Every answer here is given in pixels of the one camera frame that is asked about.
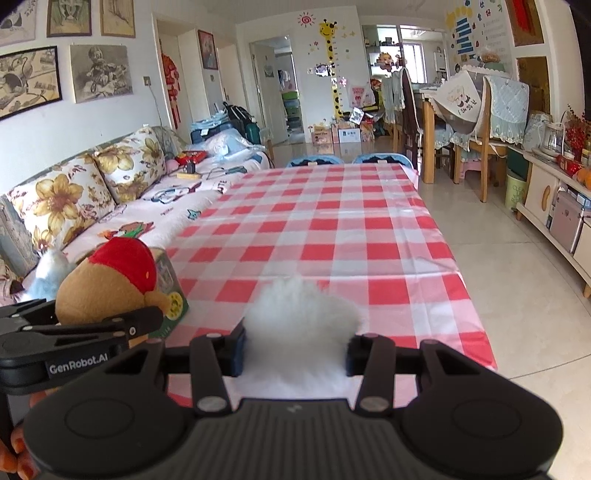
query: white cabinet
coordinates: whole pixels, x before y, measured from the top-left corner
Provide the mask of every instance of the white cabinet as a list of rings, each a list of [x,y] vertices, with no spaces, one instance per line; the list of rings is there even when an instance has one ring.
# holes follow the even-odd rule
[[[548,214],[559,182],[558,178],[532,165],[530,188],[527,191],[525,207],[544,225],[548,221]]]

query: red and white checkered tablecloth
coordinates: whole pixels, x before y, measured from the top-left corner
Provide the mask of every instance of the red and white checkered tablecloth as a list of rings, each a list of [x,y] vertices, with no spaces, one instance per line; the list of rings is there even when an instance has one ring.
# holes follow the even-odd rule
[[[355,303],[364,331],[413,348],[435,338],[496,367],[452,252],[396,164],[246,175],[168,254],[190,303],[168,346],[231,331],[263,285],[300,274]],[[188,379],[169,392],[189,397]]]

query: framed picture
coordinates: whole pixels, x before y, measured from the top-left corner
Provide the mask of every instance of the framed picture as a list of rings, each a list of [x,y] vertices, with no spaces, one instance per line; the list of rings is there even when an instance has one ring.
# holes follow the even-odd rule
[[[127,47],[70,45],[76,103],[133,93]]]
[[[92,35],[90,0],[49,0],[48,37],[89,37]]]
[[[216,44],[213,41],[211,33],[198,30],[199,46],[201,48],[201,58],[203,60],[203,68],[208,70],[219,70],[217,65]]]
[[[60,100],[57,47],[0,56],[0,120]]]
[[[25,0],[0,22],[0,47],[35,40],[37,0]]]
[[[135,38],[134,0],[100,0],[100,32]]]

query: plastic container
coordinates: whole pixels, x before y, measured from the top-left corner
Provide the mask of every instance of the plastic container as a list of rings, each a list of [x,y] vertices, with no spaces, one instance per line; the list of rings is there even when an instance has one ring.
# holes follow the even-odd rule
[[[525,200],[525,186],[527,182],[517,175],[517,173],[508,171],[506,184],[505,206],[514,210],[518,203],[523,203]]]

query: cardboard box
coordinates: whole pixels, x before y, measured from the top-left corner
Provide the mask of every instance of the cardboard box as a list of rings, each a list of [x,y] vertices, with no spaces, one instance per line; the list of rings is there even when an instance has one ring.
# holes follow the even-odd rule
[[[373,123],[361,122],[360,129],[362,142],[373,142],[375,140]]]
[[[149,338],[166,338],[179,324],[189,309],[189,303],[178,282],[177,274],[168,255],[162,248],[150,248],[156,261],[158,272],[158,289],[170,298],[173,306],[164,317],[162,327],[157,332],[152,332]]]
[[[340,129],[339,141],[341,143],[361,143],[361,130],[359,130],[359,128]]]
[[[339,143],[339,127],[336,124],[330,126],[330,130],[333,136],[333,143]]]
[[[332,144],[331,130],[315,130],[312,132],[312,143],[314,145]]]

